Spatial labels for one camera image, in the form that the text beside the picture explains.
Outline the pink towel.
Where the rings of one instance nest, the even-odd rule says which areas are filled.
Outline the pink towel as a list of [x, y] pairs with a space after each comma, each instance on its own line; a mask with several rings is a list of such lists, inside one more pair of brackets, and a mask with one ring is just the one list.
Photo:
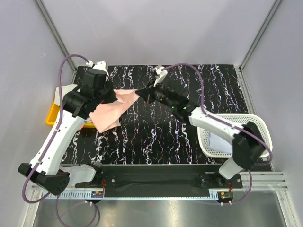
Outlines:
[[99, 104], [90, 118], [99, 133], [120, 126], [119, 118], [139, 98], [136, 89], [114, 89], [117, 100], [109, 104]]

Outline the light blue towel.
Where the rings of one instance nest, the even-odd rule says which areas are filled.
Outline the light blue towel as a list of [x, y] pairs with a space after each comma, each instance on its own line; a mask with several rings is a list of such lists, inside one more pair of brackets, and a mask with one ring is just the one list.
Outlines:
[[209, 134], [207, 147], [215, 152], [232, 154], [232, 145], [213, 133]]

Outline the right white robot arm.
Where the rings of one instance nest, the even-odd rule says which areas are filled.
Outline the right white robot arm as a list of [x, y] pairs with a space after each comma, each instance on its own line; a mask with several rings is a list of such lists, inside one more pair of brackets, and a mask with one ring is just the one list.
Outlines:
[[262, 153], [265, 150], [270, 151], [253, 122], [249, 121], [246, 124], [228, 122], [160, 84], [150, 85], [135, 93], [149, 104], [158, 101], [170, 107], [180, 122], [205, 129], [232, 146], [232, 157], [221, 165], [215, 175], [215, 182], [219, 187], [228, 186], [239, 172], [251, 170]]

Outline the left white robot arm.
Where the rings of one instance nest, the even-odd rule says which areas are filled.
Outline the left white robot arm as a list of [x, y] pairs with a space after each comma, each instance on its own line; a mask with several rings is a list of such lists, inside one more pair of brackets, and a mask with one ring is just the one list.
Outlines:
[[89, 68], [82, 84], [63, 98], [63, 109], [58, 112], [55, 124], [43, 146], [30, 163], [22, 163], [18, 172], [36, 185], [57, 196], [66, 187], [88, 183], [98, 187], [102, 175], [94, 164], [61, 167], [64, 153], [75, 133], [99, 104], [116, 101], [113, 84], [104, 70]]

